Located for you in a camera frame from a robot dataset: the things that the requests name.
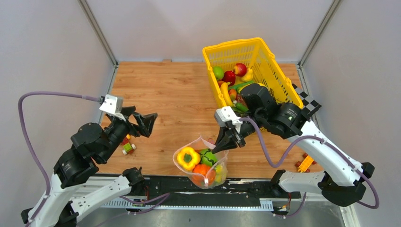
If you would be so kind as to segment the small watermelon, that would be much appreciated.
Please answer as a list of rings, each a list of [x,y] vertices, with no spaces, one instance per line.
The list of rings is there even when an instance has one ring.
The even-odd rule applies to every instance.
[[[218,159],[215,157],[215,155],[212,153],[211,149],[202,149],[200,151],[200,160],[201,164],[208,165],[210,167],[214,166]]]

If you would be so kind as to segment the yellow banana bunch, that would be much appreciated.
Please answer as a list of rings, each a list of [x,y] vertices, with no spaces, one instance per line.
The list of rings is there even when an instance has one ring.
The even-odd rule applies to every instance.
[[[219,164],[215,167],[215,173],[215,183],[223,183],[227,177],[226,168],[222,164]]]

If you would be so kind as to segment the clear zip top bag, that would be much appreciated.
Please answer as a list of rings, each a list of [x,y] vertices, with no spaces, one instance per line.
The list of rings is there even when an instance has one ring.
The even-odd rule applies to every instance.
[[[204,138],[198,137],[173,154],[176,167],[201,189],[220,186],[227,178],[229,151],[214,154],[214,147]]]

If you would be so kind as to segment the small orange pumpkin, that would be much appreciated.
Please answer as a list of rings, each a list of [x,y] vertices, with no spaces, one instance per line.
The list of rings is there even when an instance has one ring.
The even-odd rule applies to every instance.
[[[198,164],[193,169],[190,179],[198,187],[209,188],[215,181],[215,175],[214,168],[205,164]]]

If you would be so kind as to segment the yellow bell pepper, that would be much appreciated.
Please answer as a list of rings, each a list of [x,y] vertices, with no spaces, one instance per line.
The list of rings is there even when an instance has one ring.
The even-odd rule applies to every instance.
[[[192,147],[182,148],[177,156],[177,163],[186,171],[191,172],[200,163],[200,154]]]

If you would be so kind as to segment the yellow plastic basket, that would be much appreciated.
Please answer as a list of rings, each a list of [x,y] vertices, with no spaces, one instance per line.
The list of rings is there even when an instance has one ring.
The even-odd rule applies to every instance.
[[[301,128],[306,118],[301,115],[303,103],[278,66],[274,54],[259,37],[239,39],[203,48],[203,55],[208,68],[208,77],[213,96],[219,108],[226,106],[220,91],[222,80],[216,80],[212,68],[221,67],[224,72],[233,71],[237,63],[243,63],[253,70],[253,80],[242,82],[236,76],[229,89],[237,91],[233,103],[242,103],[248,107],[240,117],[253,119],[266,131],[287,139],[301,135]]]

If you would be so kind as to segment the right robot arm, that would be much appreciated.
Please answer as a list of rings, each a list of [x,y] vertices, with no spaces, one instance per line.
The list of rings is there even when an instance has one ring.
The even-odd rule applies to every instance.
[[[374,166],[369,162],[356,161],[332,142],[310,120],[308,111],[301,105],[280,100],[279,93],[260,83],[241,88],[247,111],[236,112],[230,106],[215,111],[220,126],[213,153],[243,147],[245,138],[256,133],[264,155],[277,171],[270,184],[275,197],[288,192],[310,192],[322,195],[335,205],[346,207],[361,204],[366,188],[374,195],[372,209],[379,207],[376,189],[370,182]],[[273,163],[262,137],[261,128],[289,140],[291,146],[299,146],[310,155],[323,170],[316,173],[293,173],[279,169],[282,160]]]

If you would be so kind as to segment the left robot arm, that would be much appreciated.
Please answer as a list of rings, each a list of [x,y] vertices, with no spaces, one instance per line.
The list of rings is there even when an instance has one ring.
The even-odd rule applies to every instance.
[[[151,135],[158,114],[142,116],[135,110],[134,106],[124,107],[121,118],[107,115],[111,120],[108,127],[87,123],[71,136],[72,146],[56,162],[42,200],[21,212],[27,227],[75,227],[108,201],[128,193],[140,195],[144,192],[144,176],[140,168],[134,167],[86,196],[73,197],[98,172],[97,165],[107,163],[128,134],[134,137]]]

